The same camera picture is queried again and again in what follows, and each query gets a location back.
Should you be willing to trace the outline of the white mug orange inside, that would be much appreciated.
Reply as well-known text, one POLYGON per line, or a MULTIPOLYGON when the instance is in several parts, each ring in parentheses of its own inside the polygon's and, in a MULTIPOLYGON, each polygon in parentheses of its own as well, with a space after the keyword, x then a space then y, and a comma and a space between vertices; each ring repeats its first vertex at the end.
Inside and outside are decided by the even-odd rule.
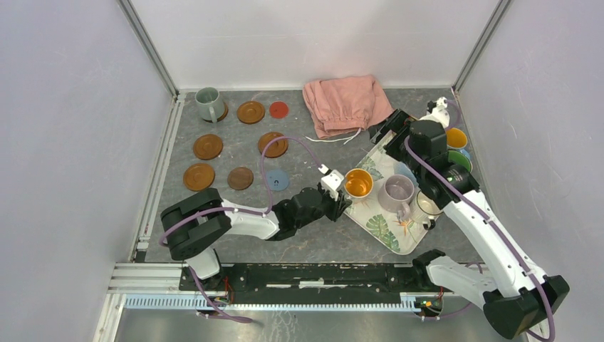
POLYGON ((345 191, 353 199, 358 200, 367 197, 373 188, 373 177, 367 170, 355 168, 346 173, 345 191))

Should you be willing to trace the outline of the dark brown wooden coaster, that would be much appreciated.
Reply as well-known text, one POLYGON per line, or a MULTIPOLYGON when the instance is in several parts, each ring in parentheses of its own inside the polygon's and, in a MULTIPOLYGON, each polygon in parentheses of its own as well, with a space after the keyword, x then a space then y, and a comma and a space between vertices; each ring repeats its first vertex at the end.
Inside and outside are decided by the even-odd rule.
POLYGON ((227 184, 233 190, 245 190, 254 182, 254 173, 247 167, 235 167, 227 177, 227 184))

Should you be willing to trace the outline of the floral leaf print tray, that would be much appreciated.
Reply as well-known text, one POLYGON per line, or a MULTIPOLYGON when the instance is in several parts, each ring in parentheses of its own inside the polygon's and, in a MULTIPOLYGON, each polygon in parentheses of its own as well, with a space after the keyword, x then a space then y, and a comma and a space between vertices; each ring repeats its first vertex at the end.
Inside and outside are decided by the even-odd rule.
POLYGON ((345 214, 390 251, 408 255, 428 231, 411 219, 399 221, 396 214, 386 212, 378 203, 378 191, 386 179, 395 174, 394 166, 398 162, 385 153, 385 146, 393 136, 394 133, 389 132, 356 165, 371 174, 374 188, 367 197, 354 199, 345 214))

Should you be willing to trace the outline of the grey green ceramic mug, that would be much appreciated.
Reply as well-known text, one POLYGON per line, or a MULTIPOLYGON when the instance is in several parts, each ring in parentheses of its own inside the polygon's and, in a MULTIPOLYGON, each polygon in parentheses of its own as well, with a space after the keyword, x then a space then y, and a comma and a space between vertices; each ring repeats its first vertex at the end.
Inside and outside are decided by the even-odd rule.
POLYGON ((228 114, 228 105, 216 88, 206 87, 198 90, 195 94, 195 101, 204 121, 218 123, 228 114))

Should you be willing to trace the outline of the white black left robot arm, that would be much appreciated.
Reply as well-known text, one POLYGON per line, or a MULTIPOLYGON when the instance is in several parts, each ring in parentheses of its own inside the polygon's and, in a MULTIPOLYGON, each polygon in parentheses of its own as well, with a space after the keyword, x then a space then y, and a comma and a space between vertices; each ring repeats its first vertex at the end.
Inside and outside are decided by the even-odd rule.
POLYGON ((323 217, 337 221, 352 201, 343 191, 330 193, 322 186, 306 187, 271 209, 234 204, 207 188, 165 209, 160 219, 164 233, 159 244, 175 261, 192 267, 206 290, 218 289, 224 272, 213 243, 224 235, 245 235, 267 241, 293 237, 298 230, 323 217))

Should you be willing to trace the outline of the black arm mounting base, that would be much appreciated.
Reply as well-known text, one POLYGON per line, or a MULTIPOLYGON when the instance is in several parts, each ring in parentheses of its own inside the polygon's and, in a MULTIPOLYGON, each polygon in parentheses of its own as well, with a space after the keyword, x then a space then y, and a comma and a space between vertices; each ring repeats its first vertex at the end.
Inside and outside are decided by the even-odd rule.
POLYGON ((404 294, 449 293, 411 263, 222 264, 198 282, 208 294, 227 294, 231 304, 396 304, 404 294))

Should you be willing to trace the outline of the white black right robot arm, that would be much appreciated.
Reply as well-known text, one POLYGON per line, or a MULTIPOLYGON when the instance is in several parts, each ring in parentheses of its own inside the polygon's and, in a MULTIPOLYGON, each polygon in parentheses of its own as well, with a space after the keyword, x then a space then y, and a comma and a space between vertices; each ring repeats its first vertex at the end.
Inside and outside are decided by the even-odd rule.
POLYGON ((410 168, 420 192, 460 228, 489 270, 485 276, 433 249, 413 260, 413 285, 421 291, 441 286, 462 296, 504 338, 527 333, 538 341, 554 341, 553 315, 570 291, 567 281, 547 275, 522 250, 470 171, 449 160, 442 124, 395 110, 372 139, 378 143, 388 133, 392 138, 386 155, 410 168))

